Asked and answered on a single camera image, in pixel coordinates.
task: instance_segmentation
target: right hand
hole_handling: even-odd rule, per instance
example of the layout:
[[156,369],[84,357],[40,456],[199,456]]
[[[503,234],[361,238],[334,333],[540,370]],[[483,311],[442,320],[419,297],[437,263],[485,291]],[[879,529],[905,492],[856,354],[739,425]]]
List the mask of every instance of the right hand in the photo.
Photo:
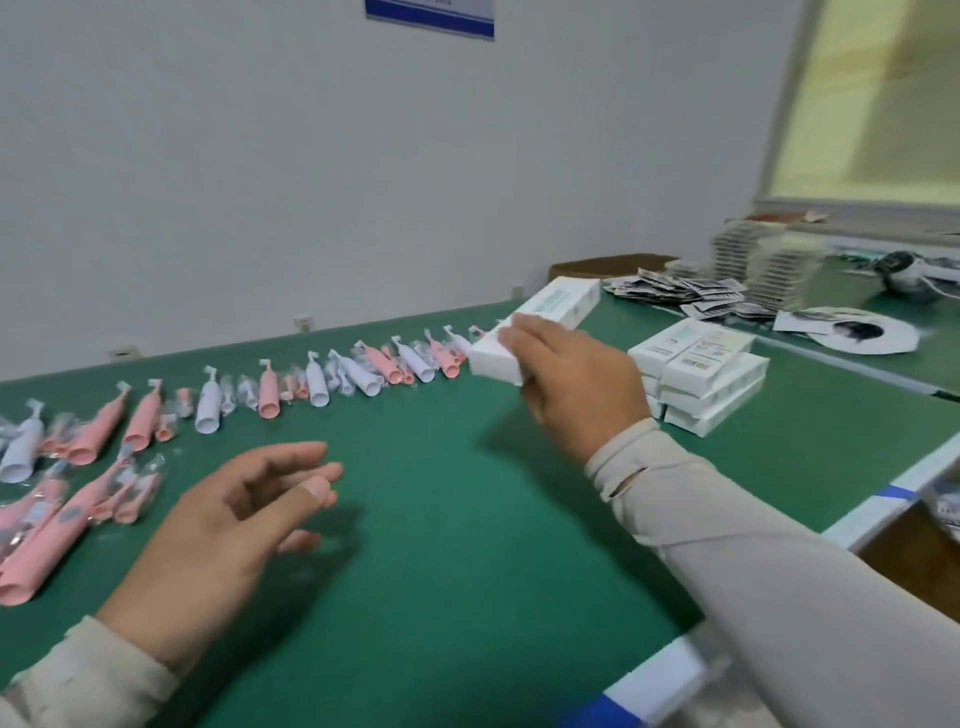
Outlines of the right hand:
[[531,375],[521,392],[534,419],[581,465],[650,417],[640,370],[626,353],[522,313],[499,338]]

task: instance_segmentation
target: sleeve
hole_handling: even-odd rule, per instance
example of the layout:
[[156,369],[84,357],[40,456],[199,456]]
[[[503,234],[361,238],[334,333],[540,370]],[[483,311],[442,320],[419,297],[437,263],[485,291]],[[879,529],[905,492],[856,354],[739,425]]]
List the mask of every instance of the sleeve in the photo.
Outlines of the sleeve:
[[654,548],[791,728],[960,721],[960,625],[645,420],[587,474]]
[[177,685],[166,667],[85,617],[13,677],[0,700],[0,726],[143,726]]

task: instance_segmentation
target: blue sign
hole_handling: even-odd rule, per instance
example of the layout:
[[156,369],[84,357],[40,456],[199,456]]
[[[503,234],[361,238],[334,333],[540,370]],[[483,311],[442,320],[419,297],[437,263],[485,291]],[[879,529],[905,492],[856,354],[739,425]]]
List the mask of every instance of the blue sign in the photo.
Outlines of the blue sign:
[[493,0],[365,0],[367,17],[493,40]]

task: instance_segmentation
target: blue tape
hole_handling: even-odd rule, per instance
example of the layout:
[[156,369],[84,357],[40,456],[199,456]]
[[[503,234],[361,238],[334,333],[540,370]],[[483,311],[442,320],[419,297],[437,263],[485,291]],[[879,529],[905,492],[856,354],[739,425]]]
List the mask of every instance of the blue tape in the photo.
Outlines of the blue tape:
[[402,5],[391,0],[366,0],[366,3],[370,17],[493,39],[493,22],[490,20],[435,12],[422,6]]
[[917,494],[913,491],[908,491],[906,488],[901,488],[899,485],[888,485],[882,491],[877,493],[880,497],[893,497],[898,500],[916,500]]
[[605,695],[560,723],[559,728],[637,728],[643,721]]

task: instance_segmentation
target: white box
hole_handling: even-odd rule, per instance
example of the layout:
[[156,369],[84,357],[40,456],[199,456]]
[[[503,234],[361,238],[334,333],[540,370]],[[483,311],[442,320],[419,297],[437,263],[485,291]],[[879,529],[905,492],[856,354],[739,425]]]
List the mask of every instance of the white box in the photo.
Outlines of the white box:
[[[564,328],[576,328],[600,303],[599,279],[572,279],[560,276],[546,284],[514,313],[529,313],[556,321]],[[520,386],[527,375],[520,363],[497,340],[498,332],[510,325],[514,314],[501,321],[473,345],[470,371],[476,375],[508,381]]]
[[685,352],[702,338],[719,330],[716,324],[696,319],[683,319],[670,328],[665,328],[646,341],[641,341],[627,353],[647,376],[654,378],[663,374],[663,367],[674,357]]
[[720,423],[726,420],[731,414],[733,414],[733,412],[739,409],[739,407],[743,405],[750,397],[759,392],[762,386],[763,379],[758,379],[745,390],[740,392],[740,394],[738,394],[736,397],[733,397],[725,402],[721,402],[719,405],[713,407],[713,409],[708,410],[703,417],[693,417],[677,409],[676,407],[668,406],[666,408],[666,416],[663,418],[663,421],[670,425],[682,427],[683,429],[692,432],[697,437],[707,437],[707,435],[709,435],[715,427],[720,425]]
[[663,404],[656,397],[651,397],[647,395],[647,406],[650,407],[650,416],[654,420],[659,420],[663,417]]
[[643,391],[651,397],[660,396],[660,380],[652,376],[643,376]]
[[739,353],[713,382],[710,391],[702,397],[694,397],[673,387],[661,387],[660,401],[681,409],[692,417],[703,417],[715,405],[735,397],[758,379],[763,379],[769,363],[770,359],[763,356]]
[[660,386],[702,397],[712,389],[713,382],[733,358],[753,343],[752,334],[718,328],[687,349],[683,356],[669,361],[663,368]]

